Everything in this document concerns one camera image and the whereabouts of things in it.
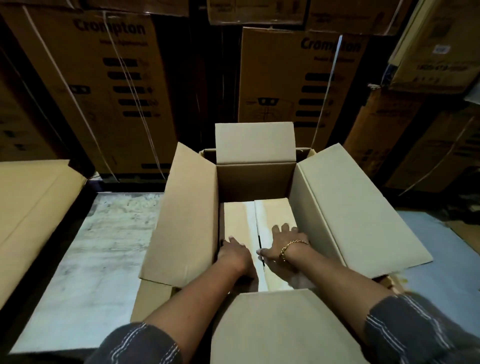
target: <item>gold bracelet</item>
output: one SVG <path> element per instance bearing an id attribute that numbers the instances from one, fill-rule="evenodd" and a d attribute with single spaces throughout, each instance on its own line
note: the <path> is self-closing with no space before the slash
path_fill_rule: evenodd
<path id="1" fill-rule="evenodd" d="M 281 253 L 278 255 L 278 258 L 279 259 L 282 259 L 284 262 L 286 262 L 287 260 L 285 259 L 285 251 L 287 250 L 287 248 L 293 244 L 293 243 L 304 243 L 304 244 L 307 244 L 307 242 L 304 242 L 303 240 L 293 240 L 291 242 L 289 242 L 287 245 L 285 245 L 281 251 Z"/>

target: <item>white sticker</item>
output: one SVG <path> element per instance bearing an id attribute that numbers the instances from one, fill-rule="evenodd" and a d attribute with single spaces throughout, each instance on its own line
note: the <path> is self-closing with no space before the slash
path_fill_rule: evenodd
<path id="1" fill-rule="evenodd" d="M 434 54 L 447 54 L 450 52 L 451 46 L 446 46 L 442 44 L 437 44 L 435 48 L 433 49 Z"/>

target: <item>person's left hand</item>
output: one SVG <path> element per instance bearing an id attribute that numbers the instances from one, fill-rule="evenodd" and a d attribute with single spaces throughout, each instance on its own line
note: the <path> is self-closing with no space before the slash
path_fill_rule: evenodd
<path id="1" fill-rule="evenodd" d="M 245 245 L 241 245 L 233 236 L 224 240 L 218 252 L 218 261 L 227 262 L 235 268 L 241 276 L 255 278 L 257 272 L 253 265 L 252 255 Z"/>

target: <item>dark gray sleeve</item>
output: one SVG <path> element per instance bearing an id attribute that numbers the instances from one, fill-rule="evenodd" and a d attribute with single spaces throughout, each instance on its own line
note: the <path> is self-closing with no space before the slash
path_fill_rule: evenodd
<path id="1" fill-rule="evenodd" d="M 108 335 L 85 364 L 181 364 L 179 348 L 162 330 L 145 323 L 122 326 Z"/>
<path id="2" fill-rule="evenodd" d="M 364 332 L 382 364 L 480 363 L 480 339 L 416 294 L 379 302 L 367 316 Z"/>

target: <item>person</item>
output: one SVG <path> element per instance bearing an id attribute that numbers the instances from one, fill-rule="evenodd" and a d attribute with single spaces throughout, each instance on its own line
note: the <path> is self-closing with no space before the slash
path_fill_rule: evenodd
<path id="1" fill-rule="evenodd" d="M 295 227 L 290 230 L 288 224 L 281 230 L 275 225 L 272 233 L 272 248 L 257 252 L 261 258 L 303 273 L 379 363 L 480 363 L 480 340 L 425 298 L 395 295 L 322 256 L 310 247 L 304 233 Z M 207 271 L 144 322 L 113 331 L 86 363 L 188 363 L 217 309 L 245 275 L 256 276 L 250 251 L 229 237 Z"/>

